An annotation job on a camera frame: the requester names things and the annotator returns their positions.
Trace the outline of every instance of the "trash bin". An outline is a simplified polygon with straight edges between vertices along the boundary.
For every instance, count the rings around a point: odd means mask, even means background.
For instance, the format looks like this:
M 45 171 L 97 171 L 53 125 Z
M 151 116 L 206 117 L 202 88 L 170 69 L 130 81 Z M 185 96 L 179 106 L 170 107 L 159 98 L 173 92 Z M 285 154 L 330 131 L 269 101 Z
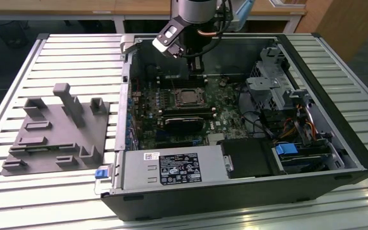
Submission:
M 21 21 L 0 21 L 0 38 L 9 48 L 21 48 L 27 44 Z

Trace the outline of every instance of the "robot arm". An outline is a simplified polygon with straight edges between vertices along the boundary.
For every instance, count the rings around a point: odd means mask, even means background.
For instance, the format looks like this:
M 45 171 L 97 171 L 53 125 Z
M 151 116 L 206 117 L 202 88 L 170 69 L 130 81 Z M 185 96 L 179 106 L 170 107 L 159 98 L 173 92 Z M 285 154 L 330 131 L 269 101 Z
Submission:
M 163 55 L 186 58 L 187 62 L 199 66 L 201 55 L 215 47 L 221 34 L 242 28 L 253 2 L 254 0 L 171 0 L 171 12 L 177 15 L 157 34 L 153 46 Z M 217 39 L 213 44 L 203 48 L 214 36 Z

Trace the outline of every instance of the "motherboard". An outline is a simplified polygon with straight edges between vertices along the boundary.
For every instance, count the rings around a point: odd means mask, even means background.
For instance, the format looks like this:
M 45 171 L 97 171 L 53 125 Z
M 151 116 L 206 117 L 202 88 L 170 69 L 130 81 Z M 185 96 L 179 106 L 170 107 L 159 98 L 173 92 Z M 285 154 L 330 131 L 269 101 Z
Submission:
M 163 76 L 131 93 L 138 149 L 214 145 L 247 137 L 237 110 L 238 82 L 222 76 Z

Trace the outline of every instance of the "metal bracket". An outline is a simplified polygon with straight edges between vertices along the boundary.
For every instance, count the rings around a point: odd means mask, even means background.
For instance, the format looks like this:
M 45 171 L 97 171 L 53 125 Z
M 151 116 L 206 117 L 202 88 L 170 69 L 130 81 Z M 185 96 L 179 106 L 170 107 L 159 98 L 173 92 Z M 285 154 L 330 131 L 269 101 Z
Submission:
M 135 37 L 133 34 L 125 34 L 119 39 L 119 50 L 122 54 L 126 54 L 134 49 Z

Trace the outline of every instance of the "wooden shelf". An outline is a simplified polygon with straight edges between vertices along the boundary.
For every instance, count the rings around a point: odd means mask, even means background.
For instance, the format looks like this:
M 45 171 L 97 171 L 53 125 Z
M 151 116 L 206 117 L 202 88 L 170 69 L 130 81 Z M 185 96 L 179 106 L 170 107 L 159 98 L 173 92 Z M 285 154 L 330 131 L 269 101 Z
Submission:
M 169 15 L 170 0 L 0 0 L 0 14 Z M 275 8 L 255 0 L 250 15 L 305 15 L 305 9 Z

